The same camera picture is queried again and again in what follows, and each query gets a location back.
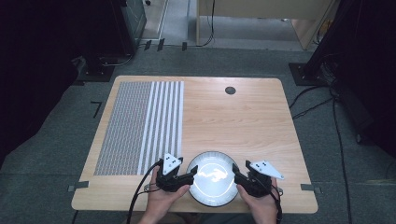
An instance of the striped mat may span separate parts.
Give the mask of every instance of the striped mat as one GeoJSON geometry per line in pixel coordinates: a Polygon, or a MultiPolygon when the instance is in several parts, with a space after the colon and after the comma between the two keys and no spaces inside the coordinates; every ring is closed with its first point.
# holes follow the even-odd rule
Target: striped mat
{"type": "Polygon", "coordinates": [[[94,175],[143,175],[181,155],[184,82],[121,82],[94,175]]]}

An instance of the round black dot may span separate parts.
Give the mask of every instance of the round black dot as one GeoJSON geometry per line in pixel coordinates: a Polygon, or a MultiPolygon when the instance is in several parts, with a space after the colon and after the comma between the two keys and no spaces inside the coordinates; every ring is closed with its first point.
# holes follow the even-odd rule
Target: round black dot
{"type": "Polygon", "coordinates": [[[233,94],[236,93],[236,90],[235,90],[234,87],[227,87],[227,88],[225,89],[225,92],[227,92],[227,94],[233,95],[233,94]]]}

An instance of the floor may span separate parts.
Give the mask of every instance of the floor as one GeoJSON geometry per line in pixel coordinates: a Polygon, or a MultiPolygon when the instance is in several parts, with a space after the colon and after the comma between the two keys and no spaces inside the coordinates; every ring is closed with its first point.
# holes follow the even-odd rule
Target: floor
{"type": "MultiPolygon", "coordinates": [[[[191,0],[151,0],[144,4],[148,23],[142,41],[154,43],[164,38],[165,45],[196,46],[196,1],[191,0]]],[[[200,44],[204,44],[211,34],[211,19],[201,17],[200,44]]],[[[207,46],[223,49],[269,49],[303,50],[290,20],[263,18],[215,17],[214,39],[207,46]]],[[[314,51],[312,44],[308,51],[314,51]]]]}
{"type": "MultiPolygon", "coordinates": [[[[162,0],[151,1],[151,6],[155,6],[155,1],[162,0]]],[[[288,64],[305,63],[312,52],[301,49],[287,21],[232,20],[233,27],[237,23],[246,25],[243,26],[246,31],[234,33],[234,29],[222,27],[229,23],[215,19],[215,40],[206,48],[193,48],[194,3],[191,1],[187,20],[187,0],[168,0],[165,13],[157,14],[157,18],[163,18],[163,26],[155,33],[157,36],[150,37],[157,41],[165,38],[165,45],[180,46],[187,41],[188,50],[140,49],[132,60],[116,67],[113,78],[120,75],[276,77],[282,81],[289,103],[305,89],[294,84],[288,64]],[[250,22],[263,27],[266,24],[265,30],[271,33],[252,30],[254,26],[250,22]]],[[[112,81],[71,86],[39,133],[7,156],[0,171],[1,224],[71,223],[75,214],[71,206],[74,193],[68,192],[67,187],[80,179],[112,81]],[[95,102],[102,103],[99,110],[95,102]]],[[[299,98],[290,113],[301,113],[329,97],[329,90],[315,89],[299,98]]],[[[395,223],[396,185],[391,181],[396,178],[396,162],[376,146],[356,144],[356,133],[341,104],[319,106],[293,122],[311,182],[321,192],[316,194],[318,211],[315,214],[284,214],[282,224],[348,223],[347,199],[350,199],[350,223],[395,223]],[[342,135],[343,151],[339,147],[334,114],[342,135]]],[[[125,211],[80,211],[76,223],[118,224],[125,216],[125,211]]]]}

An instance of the gray carpet floor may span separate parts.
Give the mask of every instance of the gray carpet floor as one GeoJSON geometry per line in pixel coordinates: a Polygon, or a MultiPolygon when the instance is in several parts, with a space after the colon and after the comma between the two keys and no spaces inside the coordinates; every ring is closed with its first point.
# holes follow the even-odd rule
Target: gray carpet floor
{"type": "MultiPolygon", "coordinates": [[[[119,75],[196,77],[277,77],[288,102],[305,87],[295,86],[288,63],[305,63],[308,51],[265,49],[196,49],[177,47],[140,49],[119,75]]],[[[71,86],[37,135],[9,154],[0,172],[0,223],[71,223],[73,193],[96,132],[112,81],[71,86]]],[[[302,96],[295,115],[330,97],[325,88],[302,96]]],[[[341,132],[353,223],[395,223],[394,159],[374,145],[358,145],[342,105],[335,105],[341,132]]],[[[285,214],[282,223],[348,223],[347,196],[341,151],[332,103],[294,120],[304,159],[317,193],[318,211],[312,215],[285,214]]],[[[76,223],[121,223],[126,212],[80,211],[76,223]]]]}

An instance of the light wood surface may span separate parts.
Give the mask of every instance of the light wood surface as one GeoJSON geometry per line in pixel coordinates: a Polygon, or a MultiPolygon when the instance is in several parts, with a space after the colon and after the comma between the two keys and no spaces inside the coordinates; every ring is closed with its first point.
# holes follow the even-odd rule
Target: light wood surface
{"type": "MultiPolygon", "coordinates": [[[[313,191],[301,190],[311,184],[304,157],[291,119],[281,82],[276,78],[237,77],[117,77],[106,103],[92,148],[80,181],[90,181],[86,189],[77,189],[72,206],[77,210],[127,211],[142,175],[93,175],[112,107],[122,81],[184,81],[184,110],[181,154],[184,162],[179,174],[185,174],[192,159],[206,151],[220,151],[238,164],[244,175],[245,160],[271,162],[285,176],[278,180],[284,190],[284,213],[315,213],[318,210],[313,191]],[[225,92],[235,87],[236,94],[225,92]]],[[[144,211],[147,194],[141,194],[134,207],[144,211]]],[[[206,207],[189,193],[170,211],[198,213],[248,212],[239,197],[222,206],[206,207]]]]}
{"type": "MultiPolygon", "coordinates": [[[[200,42],[200,16],[212,15],[213,1],[214,0],[197,0],[197,45],[199,45],[200,42]]],[[[321,24],[330,13],[335,1],[336,0],[216,0],[214,16],[293,19],[292,24],[299,41],[303,49],[307,49],[321,24]]]]}

